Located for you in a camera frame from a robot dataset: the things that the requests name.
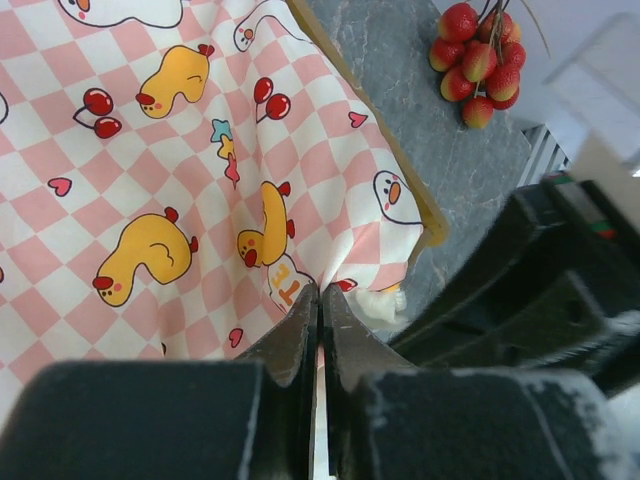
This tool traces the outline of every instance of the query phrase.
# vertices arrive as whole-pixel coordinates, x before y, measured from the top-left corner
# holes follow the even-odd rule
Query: table
[[[460,106],[440,96],[427,59],[440,13],[429,0],[308,0],[362,87],[380,110],[451,226],[425,250],[404,282],[415,318],[475,249],[520,178],[530,145],[497,113],[469,130]]]

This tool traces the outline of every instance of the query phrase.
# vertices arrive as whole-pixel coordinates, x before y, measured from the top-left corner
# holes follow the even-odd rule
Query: red cherry
[[[253,99],[258,105],[267,101],[273,93],[273,82],[270,78],[262,77],[253,88]]]
[[[93,124],[93,129],[96,135],[100,138],[111,138],[120,131],[122,124],[111,117],[103,117],[96,120]]]
[[[84,106],[94,115],[109,115],[113,110],[113,99],[111,95],[101,88],[90,88],[84,92],[82,97]]]
[[[276,93],[267,102],[267,116],[271,120],[282,120],[291,110],[291,100],[282,93]]]

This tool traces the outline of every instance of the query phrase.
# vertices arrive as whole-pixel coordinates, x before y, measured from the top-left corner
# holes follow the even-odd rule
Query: pink checkered cloth
[[[423,227],[282,0],[0,2],[0,424],[66,358],[235,357]]]

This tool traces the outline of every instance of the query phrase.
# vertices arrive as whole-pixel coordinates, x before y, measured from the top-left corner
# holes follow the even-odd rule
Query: yellow duck
[[[287,238],[296,234],[293,220],[287,220],[284,198],[291,194],[291,185],[285,182],[276,187],[271,182],[261,186],[264,212],[264,234],[243,230],[238,235],[238,253],[247,267],[268,267],[276,263],[287,249]]]
[[[165,216],[146,214],[129,223],[122,230],[116,249],[98,269],[92,284],[108,305],[120,307],[127,302],[140,265],[147,267],[162,285],[189,270],[192,255],[198,251],[198,239],[192,237],[189,242],[175,225],[175,209],[167,207],[164,212]]]
[[[136,100],[151,118],[163,118],[173,108],[175,97],[182,93],[189,103],[195,103],[204,93],[209,78],[209,57],[215,49],[200,44],[198,51],[176,45],[165,53],[160,68],[142,84]]]

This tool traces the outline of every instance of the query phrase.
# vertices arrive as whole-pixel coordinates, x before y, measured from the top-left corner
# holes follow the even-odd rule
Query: pink heart print
[[[58,197],[64,197],[67,193],[69,193],[72,184],[73,182],[71,180],[63,177],[52,178],[47,183],[49,187],[53,188],[54,193]]]
[[[363,115],[362,113],[349,112],[349,119],[351,120],[351,126],[353,128],[358,128],[362,125],[369,115]]]
[[[241,328],[234,328],[229,332],[229,341],[231,342],[231,348],[236,348],[240,344],[240,340],[242,340],[242,336],[244,335],[244,330]]]

